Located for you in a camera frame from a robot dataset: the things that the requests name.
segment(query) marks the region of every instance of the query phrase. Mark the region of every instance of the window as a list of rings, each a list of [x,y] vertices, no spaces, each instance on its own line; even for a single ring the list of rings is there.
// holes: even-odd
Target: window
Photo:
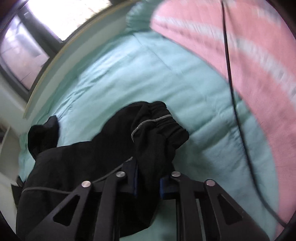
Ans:
[[[28,100],[46,66],[109,0],[20,0],[1,23],[0,71]]]

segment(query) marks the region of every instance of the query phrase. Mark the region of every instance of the white wall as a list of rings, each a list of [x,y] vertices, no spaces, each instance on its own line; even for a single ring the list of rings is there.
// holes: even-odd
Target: white wall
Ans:
[[[0,74],[0,122],[11,126],[18,136],[30,127],[30,122],[22,118],[26,104]]]
[[[10,181],[7,177],[0,173],[0,210],[7,223],[15,232],[17,209],[12,195],[11,183],[16,185],[15,182]]]
[[[0,148],[0,173],[11,180],[16,180],[19,173],[19,153],[19,138],[14,131],[9,128],[2,142],[2,148]]]

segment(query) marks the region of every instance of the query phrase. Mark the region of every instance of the triangular cutout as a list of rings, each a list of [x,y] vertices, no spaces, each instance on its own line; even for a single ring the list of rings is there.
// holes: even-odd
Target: triangular cutout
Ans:
[[[242,216],[233,208],[233,206],[221,195],[217,197],[225,223],[231,225],[242,220]]]
[[[69,226],[79,202],[80,196],[75,195],[53,218],[54,222]]]

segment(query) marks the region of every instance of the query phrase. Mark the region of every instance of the white shelf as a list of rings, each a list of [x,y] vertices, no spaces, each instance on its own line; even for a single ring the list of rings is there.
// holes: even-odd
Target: white shelf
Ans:
[[[0,173],[15,181],[19,172],[19,138],[9,126],[0,145]]]
[[[5,135],[4,135],[4,138],[0,144],[0,156],[1,156],[1,151],[2,151],[2,148],[4,146],[4,143],[5,143],[5,140],[7,139],[7,136],[8,136],[8,132],[10,130],[10,126],[6,129],[6,132],[5,132]]]

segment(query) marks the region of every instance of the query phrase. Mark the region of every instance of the pink blanket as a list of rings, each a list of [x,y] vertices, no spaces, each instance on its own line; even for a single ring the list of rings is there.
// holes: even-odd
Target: pink blanket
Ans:
[[[271,146],[278,214],[288,222],[296,209],[296,40],[265,0],[224,4],[233,85]],[[164,1],[151,28],[198,54],[227,79],[220,0]]]

